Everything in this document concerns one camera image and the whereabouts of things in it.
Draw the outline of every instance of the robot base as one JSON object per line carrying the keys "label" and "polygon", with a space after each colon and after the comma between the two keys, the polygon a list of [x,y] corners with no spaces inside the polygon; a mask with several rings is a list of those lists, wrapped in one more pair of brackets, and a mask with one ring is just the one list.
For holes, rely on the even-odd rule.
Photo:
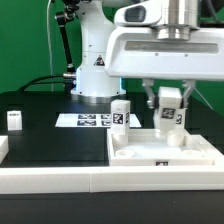
{"label": "robot base", "polygon": [[115,96],[104,96],[104,97],[95,97],[95,96],[84,96],[82,94],[78,94],[76,91],[71,91],[71,99],[74,101],[81,101],[85,103],[98,104],[98,103],[111,103],[115,99],[125,99],[126,91],[121,91],[119,94]]}

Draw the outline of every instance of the robot logo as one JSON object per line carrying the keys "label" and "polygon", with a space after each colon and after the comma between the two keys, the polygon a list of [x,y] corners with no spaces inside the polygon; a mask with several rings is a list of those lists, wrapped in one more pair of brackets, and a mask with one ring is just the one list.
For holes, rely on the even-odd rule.
{"label": "robot logo", "polygon": [[96,62],[94,63],[95,66],[105,66],[103,58],[101,57],[101,55],[99,55],[99,57],[97,58]]}

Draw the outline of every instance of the green backdrop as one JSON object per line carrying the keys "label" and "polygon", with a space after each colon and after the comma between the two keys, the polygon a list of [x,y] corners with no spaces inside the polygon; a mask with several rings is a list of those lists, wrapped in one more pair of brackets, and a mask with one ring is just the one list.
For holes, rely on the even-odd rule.
{"label": "green backdrop", "polygon": [[[0,3],[0,92],[14,91],[28,81],[50,75],[47,42],[47,4],[48,0],[2,0]],[[56,0],[50,8],[50,27],[53,53],[54,74],[66,70],[66,62],[59,28],[54,20],[56,12],[63,10],[63,4]],[[113,20],[115,9],[105,8],[106,16]],[[224,19],[224,10],[218,14]],[[70,47],[75,66],[81,63],[81,28],[75,21],[67,25]],[[179,81],[157,80],[158,86],[181,87]],[[142,92],[140,79],[124,79],[123,87],[129,92]],[[224,82],[197,82],[197,89],[213,108],[224,115]],[[30,90],[51,90],[51,86],[32,87]],[[195,92],[194,97],[203,102]]]}

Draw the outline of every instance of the small white block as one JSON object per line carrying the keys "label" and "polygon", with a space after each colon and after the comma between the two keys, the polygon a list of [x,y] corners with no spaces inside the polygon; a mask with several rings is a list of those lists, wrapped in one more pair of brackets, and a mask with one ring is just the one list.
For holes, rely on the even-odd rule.
{"label": "small white block", "polygon": [[8,131],[22,130],[22,115],[21,111],[7,112]]}
{"label": "small white block", "polygon": [[130,127],[130,101],[114,100],[111,103],[111,132],[127,135]]}

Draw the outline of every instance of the white box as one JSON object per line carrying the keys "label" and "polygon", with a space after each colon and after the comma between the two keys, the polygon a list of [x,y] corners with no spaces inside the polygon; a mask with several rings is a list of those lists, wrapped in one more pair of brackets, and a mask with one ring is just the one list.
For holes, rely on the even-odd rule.
{"label": "white box", "polygon": [[114,100],[111,102],[111,134],[117,145],[128,144],[130,128],[130,106],[128,100]]}
{"label": "white box", "polygon": [[22,114],[21,111],[7,112],[8,131],[22,130]]}
{"label": "white box", "polygon": [[183,146],[173,147],[156,137],[155,129],[130,129],[129,142],[117,146],[107,132],[110,166],[224,165],[224,156],[202,136],[185,131]]}

